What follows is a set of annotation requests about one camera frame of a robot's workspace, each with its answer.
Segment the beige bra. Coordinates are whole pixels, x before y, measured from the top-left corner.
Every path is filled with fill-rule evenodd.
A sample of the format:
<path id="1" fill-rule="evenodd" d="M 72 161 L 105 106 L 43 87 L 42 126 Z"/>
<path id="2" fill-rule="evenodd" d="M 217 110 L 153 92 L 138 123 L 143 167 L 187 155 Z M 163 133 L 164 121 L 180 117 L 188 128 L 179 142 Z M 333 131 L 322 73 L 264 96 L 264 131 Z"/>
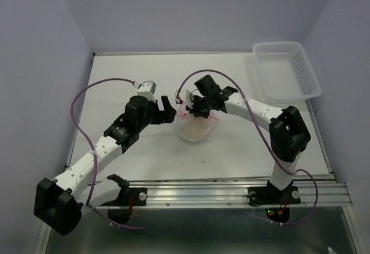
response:
<path id="1" fill-rule="evenodd" d="M 187 122 L 183 127 L 183 135 L 188 139 L 199 140 L 206 137 L 208 134 L 207 122 Z"/>

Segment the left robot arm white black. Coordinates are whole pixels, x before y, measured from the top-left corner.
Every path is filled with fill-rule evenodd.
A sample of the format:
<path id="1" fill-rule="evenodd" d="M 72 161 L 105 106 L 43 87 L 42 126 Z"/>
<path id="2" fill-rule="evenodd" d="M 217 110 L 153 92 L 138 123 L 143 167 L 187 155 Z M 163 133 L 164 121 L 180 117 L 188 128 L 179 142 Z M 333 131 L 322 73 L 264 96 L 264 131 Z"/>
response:
<path id="1" fill-rule="evenodd" d="M 104 132 L 88 153 L 69 171 L 54 179 L 43 178 L 36 186 L 34 215 L 60 235 L 69 234 L 80 222 L 83 207 L 91 198 L 80 200 L 86 187 L 110 162 L 123 155 L 151 124 L 174 121 L 176 110 L 167 96 L 161 96 L 163 110 L 157 101 L 142 95 L 129 99 L 122 113 Z"/>

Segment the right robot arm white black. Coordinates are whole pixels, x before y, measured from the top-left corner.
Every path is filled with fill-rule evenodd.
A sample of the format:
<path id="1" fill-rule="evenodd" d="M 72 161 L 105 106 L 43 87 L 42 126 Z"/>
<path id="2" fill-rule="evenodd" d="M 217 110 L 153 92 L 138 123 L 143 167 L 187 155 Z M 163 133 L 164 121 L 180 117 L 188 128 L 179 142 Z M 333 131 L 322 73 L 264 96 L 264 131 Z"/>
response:
<path id="1" fill-rule="evenodd" d="M 311 140 L 309 130 L 294 106 L 285 109 L 247 98 L 235 84 L 223 89 L 206 75 L 195 82 L 198 94 L 186 91 L 184 102 L 189 113 L 204 119 L 212 111 L 221 111 L 252 122 L 262 137 L 275 164 L 265 186 L 249 191 L 247 202 L 254 206 L 299 204 L 298 189 L 293 185 L 297 162 Z"/>

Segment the pink-trimmed mesh laundry bag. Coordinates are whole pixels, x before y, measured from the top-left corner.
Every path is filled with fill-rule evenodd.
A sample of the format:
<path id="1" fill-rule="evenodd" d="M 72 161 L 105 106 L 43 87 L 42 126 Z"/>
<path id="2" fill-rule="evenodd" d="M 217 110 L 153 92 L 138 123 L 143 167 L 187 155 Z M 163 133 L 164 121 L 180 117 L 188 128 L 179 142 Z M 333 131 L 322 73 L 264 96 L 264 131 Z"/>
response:
<path id="1" fill-rule="evenodd" d="M 174 119 L 175 133 L 189 142 L 202 142 L 215 127 L 219 119 L 213 115 L 208 118 L 195 117 L 186 111 L 178 110 Z"/>

